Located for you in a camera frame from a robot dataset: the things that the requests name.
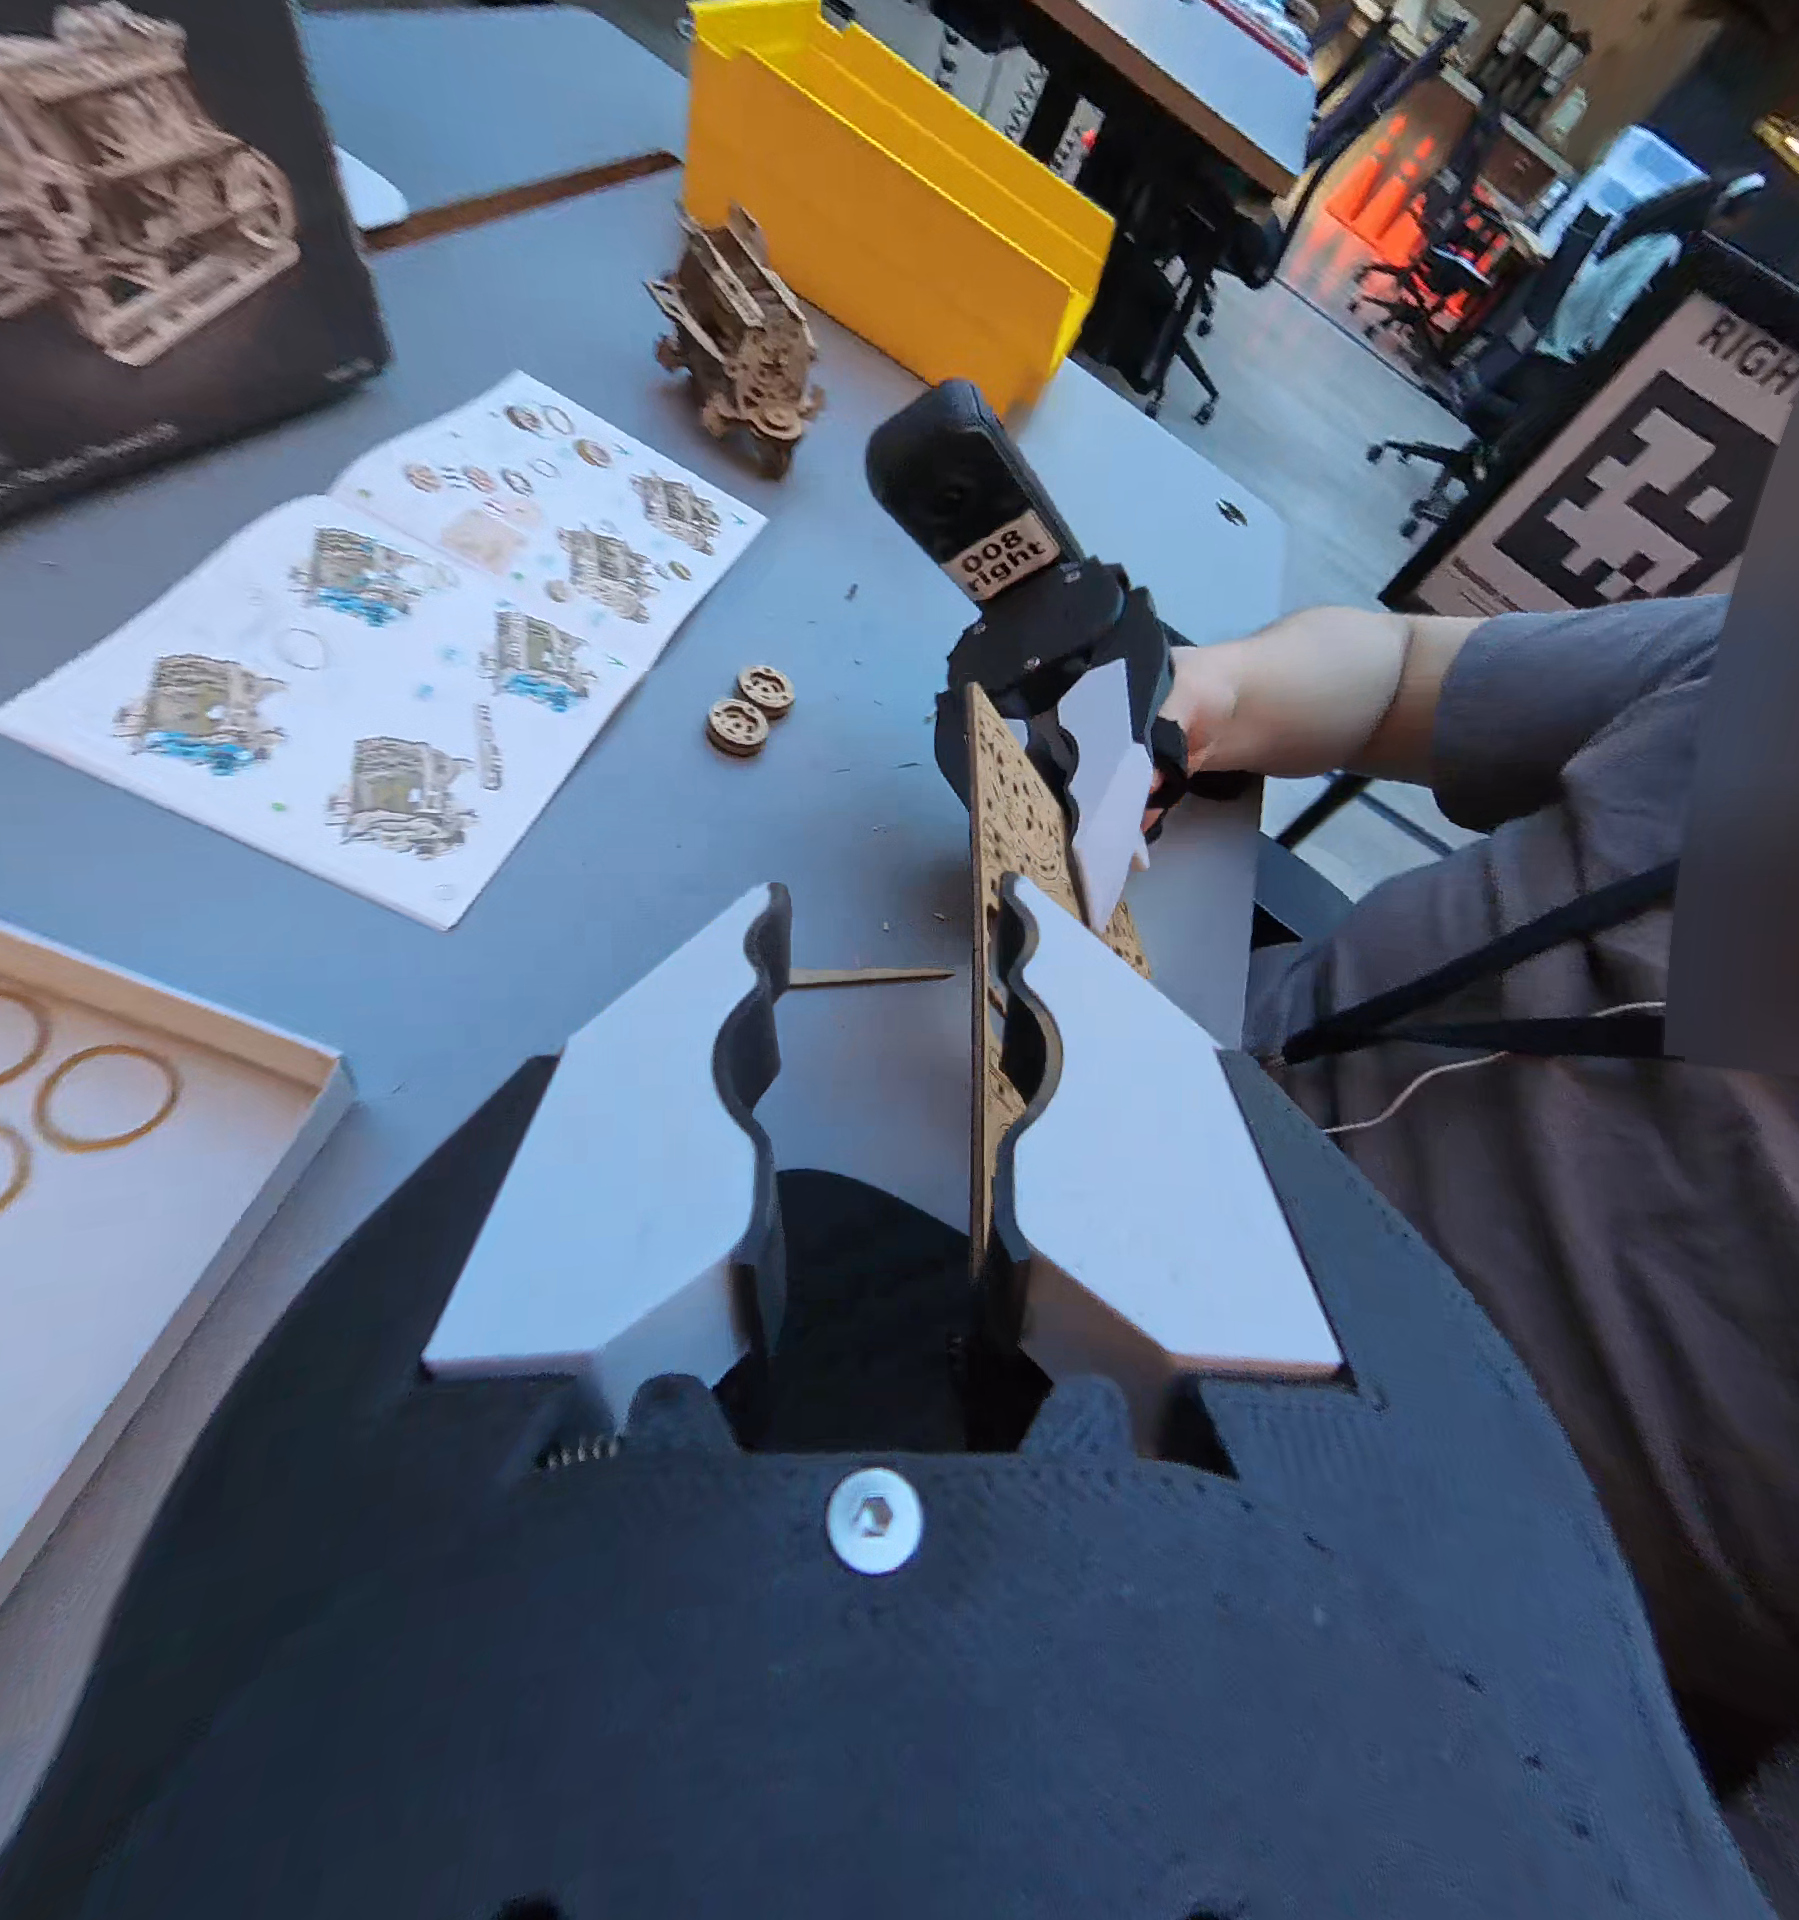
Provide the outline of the person's right hand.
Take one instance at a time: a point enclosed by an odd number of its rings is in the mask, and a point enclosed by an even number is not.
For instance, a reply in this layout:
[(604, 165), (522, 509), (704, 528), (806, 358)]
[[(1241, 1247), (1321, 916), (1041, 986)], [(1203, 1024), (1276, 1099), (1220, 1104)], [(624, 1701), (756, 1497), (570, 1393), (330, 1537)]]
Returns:
[(1297, 611), (1241, 640), (1176, 647), (1161, 713), (1183, 737), (1189, 775), (1325, 774), (1380, 730), (1409, 647), (1395, 614)]

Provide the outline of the yellow plastic bin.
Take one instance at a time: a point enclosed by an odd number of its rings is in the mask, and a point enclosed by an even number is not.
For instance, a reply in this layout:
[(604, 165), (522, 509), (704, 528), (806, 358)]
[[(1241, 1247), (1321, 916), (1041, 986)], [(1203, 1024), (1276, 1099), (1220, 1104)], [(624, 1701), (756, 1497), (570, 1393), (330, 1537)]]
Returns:
[(741, 204), (793, 296), (922, 382), (1033, 405), (1072, 353), (1114, 222), (817, 1), (694, 5), (686, 212)]

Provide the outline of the black-framed marker board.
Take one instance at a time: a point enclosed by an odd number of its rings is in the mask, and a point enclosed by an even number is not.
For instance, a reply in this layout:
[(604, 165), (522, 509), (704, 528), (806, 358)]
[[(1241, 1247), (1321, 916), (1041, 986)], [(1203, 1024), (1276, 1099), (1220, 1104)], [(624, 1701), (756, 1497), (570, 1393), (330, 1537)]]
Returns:
[(1700, 236), (1489, 445), (1379, 599), (1500, 616), (1727, 593), (1798, 398), (1799, 285)]

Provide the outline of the black office chair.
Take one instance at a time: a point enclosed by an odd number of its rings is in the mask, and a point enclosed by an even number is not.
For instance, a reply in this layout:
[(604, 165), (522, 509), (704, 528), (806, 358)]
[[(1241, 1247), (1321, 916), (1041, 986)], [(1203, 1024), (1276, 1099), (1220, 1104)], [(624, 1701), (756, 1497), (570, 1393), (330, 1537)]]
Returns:
[(1174, 368), (1203, 391), (1194, 421), (1218, 408), (1218, 386), (1194, 348), (1218, 279), (1270, 285), (1286, 247), (1276, 201), (1230, 159), (1201, 158), (1142, 180), (1108, 252), (1081, 354), (1112, 371), (1156, 419)]
[(1411, 232), (1403, 260), (1374, 259), (1360, 271), (1347, 302), (1349, 313), (1372, 308), (1363, 335), (1374, 343), (1399, 335), (1419, 358), (1438, 357), (1438, 316), (1463, 296), (1489, 287), (1487, 272), (1460, 252), (1463, 227), (1474, 212), (1474, 189), (1489, 149), (1505, 122), (1505, 108), (1487, 92), (1460, 138), (1409, 204)]

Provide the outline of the partly built wooden model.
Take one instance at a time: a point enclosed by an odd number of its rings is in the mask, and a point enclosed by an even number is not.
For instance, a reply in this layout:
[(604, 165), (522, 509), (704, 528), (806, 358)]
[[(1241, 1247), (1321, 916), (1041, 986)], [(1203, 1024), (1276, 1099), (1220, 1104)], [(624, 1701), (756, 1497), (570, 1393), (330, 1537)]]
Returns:
[(746, 440), (768, 480), (785, 477), (824, 393), (811, 324), (769, 265), (763, 227), (738, 203), (720, 226), (680, 212), (677, 266), (647, 294), (665, 317), (655, 358), (686, 376), (704, 433)]

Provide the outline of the laser-cut wooden parts sheet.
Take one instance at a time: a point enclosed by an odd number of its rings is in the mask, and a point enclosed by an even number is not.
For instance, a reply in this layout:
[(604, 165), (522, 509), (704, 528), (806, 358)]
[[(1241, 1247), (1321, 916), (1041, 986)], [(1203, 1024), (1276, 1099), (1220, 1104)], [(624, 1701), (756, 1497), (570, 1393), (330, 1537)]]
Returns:
[(970, 1175), (970, 1249), (975, 1274), (983, 1270), (993, 1228), (993, 1185), (1010, 1127), (1025, 1099), (1003, 1065), (1008, 998), (1000, 972), (1002, 881), (1023, 875), (1052, 901), (1083, 918), (1071, 868), (1071, 841), (1062, 804), (1008, 728), (983, 688), (960, 693), (966, 728), (970, 872), (973, 872), (973, 1039), (975, 1117)]

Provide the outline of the white instruction booklet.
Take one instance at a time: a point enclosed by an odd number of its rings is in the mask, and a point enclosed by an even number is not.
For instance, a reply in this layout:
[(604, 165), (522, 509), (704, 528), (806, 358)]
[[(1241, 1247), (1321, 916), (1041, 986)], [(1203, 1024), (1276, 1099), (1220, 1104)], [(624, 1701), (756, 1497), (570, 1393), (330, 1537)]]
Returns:
[(0, 737), (452, 930), (765, 524), (508, 371), (251, 520)]

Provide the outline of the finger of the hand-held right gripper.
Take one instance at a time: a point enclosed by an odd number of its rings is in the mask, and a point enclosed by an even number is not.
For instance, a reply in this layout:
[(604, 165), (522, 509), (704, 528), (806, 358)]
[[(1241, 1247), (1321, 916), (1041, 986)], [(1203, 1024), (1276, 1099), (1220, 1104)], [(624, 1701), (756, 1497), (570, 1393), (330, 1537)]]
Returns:
[(1108, 928), (1133, 868), (1151, 863), (1142, 822), (1153, 794), (1153, 754), (1133, 735), (1127, 664), (1087, 670), (1066, 695), (1066, 737), (1076, 762), (1066, 780), (1071, 861), (1083, 918)]

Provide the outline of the white box tray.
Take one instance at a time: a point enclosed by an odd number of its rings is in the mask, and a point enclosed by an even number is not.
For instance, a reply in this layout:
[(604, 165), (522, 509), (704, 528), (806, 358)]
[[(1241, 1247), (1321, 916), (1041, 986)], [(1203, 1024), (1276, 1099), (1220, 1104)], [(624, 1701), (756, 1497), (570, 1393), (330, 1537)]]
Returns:
[[(287, 1190), (354, 1099), (341, 1052), (0, 921), (0, 986), (52, 1022), (41, 1062), (0, 1087), (0, 1120), (33, 1172), (0, 1215), (0, 1607), (48, 1547), (214, 1305)], [(0, 1000), (0, 1069), (30, 1043)], [(132, 1041), (185, 1080), (164, 1127), (91, 1156), (41, 1141), (30, 1102), (77, 1049)], [(53, 1102), (77, 1134), (108, 1134), (162, 1097), (154, 1069), (82, 1069)], [(9, 1180), (0, 1145), (0, 1190)]]

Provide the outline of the wooden top table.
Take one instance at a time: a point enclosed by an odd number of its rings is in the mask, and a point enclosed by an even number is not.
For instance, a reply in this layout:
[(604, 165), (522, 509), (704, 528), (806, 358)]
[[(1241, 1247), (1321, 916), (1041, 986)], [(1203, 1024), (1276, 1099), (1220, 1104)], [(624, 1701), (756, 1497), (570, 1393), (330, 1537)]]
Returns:
[(1306, 169), (1313, 61), (1246, 4), (1032, 1), (1029, 19), (1272, 194)]

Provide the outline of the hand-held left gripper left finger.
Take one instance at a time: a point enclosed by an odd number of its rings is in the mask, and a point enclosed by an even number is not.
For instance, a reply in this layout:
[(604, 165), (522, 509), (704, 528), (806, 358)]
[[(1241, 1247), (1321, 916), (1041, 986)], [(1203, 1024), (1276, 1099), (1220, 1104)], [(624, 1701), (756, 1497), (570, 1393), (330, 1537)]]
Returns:
[(432, 1376), (567, 1376), (625, 1423), (647, 1380), (768, 1365), (787, 1282), (756, 1105), (790, 948), (790, 891), (761, 881), (567, 1039), (422, 1349)]

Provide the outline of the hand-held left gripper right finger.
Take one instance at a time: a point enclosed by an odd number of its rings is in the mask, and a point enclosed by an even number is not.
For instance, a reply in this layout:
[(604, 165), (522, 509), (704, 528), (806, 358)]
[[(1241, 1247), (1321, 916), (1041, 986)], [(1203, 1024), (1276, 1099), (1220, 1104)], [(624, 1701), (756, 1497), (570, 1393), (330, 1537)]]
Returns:
[(1102, 1376), (1137, 1427), (1183, 1383), (1327, 1383), (1342, 1344), (1222, 1049), (1029, 877), (1002, 884), (1008, 1076), (993, 1177), (1008, 1342)]

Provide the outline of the dark model kit box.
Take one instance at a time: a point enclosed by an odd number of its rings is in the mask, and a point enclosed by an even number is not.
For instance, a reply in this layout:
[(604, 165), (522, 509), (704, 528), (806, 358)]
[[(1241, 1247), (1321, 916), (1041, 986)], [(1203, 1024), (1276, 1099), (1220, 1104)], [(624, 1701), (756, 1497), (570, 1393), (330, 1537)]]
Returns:
[(0, 522), (387, 363), (296, 4), (0, 1)]

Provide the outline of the person's right forearm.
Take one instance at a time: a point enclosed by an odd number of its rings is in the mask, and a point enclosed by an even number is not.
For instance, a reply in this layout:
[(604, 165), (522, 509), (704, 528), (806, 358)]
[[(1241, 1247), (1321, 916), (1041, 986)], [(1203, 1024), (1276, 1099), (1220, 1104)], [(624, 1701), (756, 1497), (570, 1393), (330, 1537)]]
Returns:
[(1726, 593), (1583, 611), (1426, 619), (1451, 640), (1438, 683), (1402, 684), (1364, 770), (1427, 787), (1459, 826), (1500, 829), (1559, 801), (1568, 768), (1660, 693), (1702, 688)]

